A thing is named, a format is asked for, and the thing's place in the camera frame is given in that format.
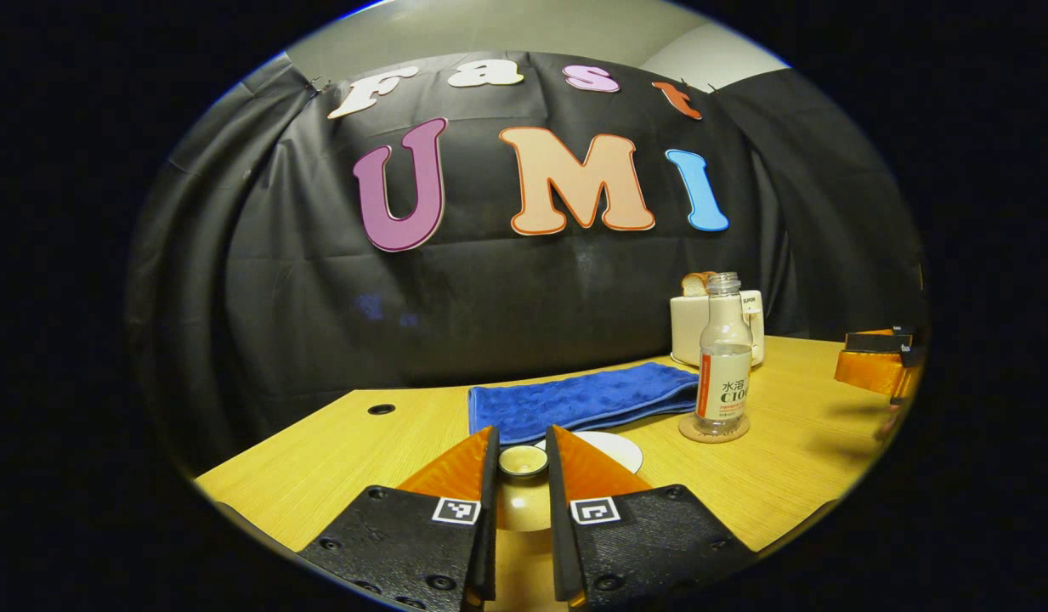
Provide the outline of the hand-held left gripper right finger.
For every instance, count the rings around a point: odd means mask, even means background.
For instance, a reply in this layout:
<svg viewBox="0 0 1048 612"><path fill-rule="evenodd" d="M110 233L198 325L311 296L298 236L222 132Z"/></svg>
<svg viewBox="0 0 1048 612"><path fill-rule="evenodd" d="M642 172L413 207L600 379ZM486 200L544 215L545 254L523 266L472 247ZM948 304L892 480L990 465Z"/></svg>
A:
<svg viewBox="0 0 1048 612"><path fill-rule="evenodd" d="M546 433L555 597L672 609L757 561L683 484L651 485L577 434Z"/></svg>

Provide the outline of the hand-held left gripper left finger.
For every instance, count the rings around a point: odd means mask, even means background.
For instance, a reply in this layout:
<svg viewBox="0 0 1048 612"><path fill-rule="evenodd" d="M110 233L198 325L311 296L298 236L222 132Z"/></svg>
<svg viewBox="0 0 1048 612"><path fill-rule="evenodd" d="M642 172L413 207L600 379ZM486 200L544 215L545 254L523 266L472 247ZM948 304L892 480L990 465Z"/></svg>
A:
<svg viewBox="0 0 1048 612"><path fill-rule="evenodd" d="M481 611L496 596L496 460L487 427L396 487L368 485L301 550L399 607Z"/></svg>

